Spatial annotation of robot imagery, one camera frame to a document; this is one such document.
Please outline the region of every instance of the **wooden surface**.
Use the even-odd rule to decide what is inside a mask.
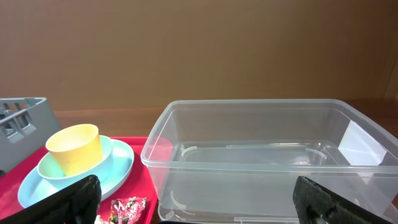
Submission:
[[[346,101],[360,112],[398,138],[398,100],[349,100]],[[164,107],[131,108],[112,110],[56,111],[62,125],[92,123],[99,127],[100,133],[107,136],[147,136]],[[157,211],[152,219],[159,221]]]
[[[55,110],[382,98],[397,0],[0,0],[0,96]]]

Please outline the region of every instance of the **container rim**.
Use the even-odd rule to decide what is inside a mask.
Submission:
[[[151,161],[145,157],[145,154],[149,148],[149,143],[155,140],[155,145],[160,138],[160,131],[158,136],[155,136],[155,132],[161,128],[160,124],[166,118],[167,113],[175,105],[181,104],[237,104],[237,103],[335,103],[349,110],[355,114],[359,119],[369,123],[372,127],[376,128],[381,134],[383,134],[391,143],[398,147],[398,139],[392,134],[382,128],[380,125],[375,123],[373,120],[362,114],[357,109],[353,108],[349,104],[341,100],[336,99],[267,99],[267,100],[180,100],[173,101],[167,105],[163,110],[162,114],[157,119],[154,127],[150,131],[146,143],[144,144],[141,152],[141,161],[147,167],[162,167],[162,168],[178,168],[178,169],[201,169],[201,170],[233,170],[233,171],[258,171],[258,172],[339,172],[339,173],[379,173],[379,174],[398,174],[398,166],[323,166],[323,165],[265,165],[265,164],[230,164],[230,163],[213,163],[213,162],[181,162],[181,161]]]

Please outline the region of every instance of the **clear plastic container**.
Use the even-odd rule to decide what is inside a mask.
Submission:
[[[394,219],[397,155],[394,136],[342,101],[208,100],[169,104],[141,160],[163,220],[298,223],[300,175]]]

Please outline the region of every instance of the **gray plastic basket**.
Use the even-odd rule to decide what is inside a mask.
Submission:
[[[10,171],[59,130],[46,98],[0,98],[0,170]]]

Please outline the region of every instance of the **plate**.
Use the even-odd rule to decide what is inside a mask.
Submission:
[[[134,153],[131,147],[119,140],[113,141],[113,169],[109,176],[101,182],[101,201],[112,195],[128,178]],[[18,201],[22,207],[27,208],[58,190],[37,173],[37,167],[32,169],[22,181],[18,190]]]

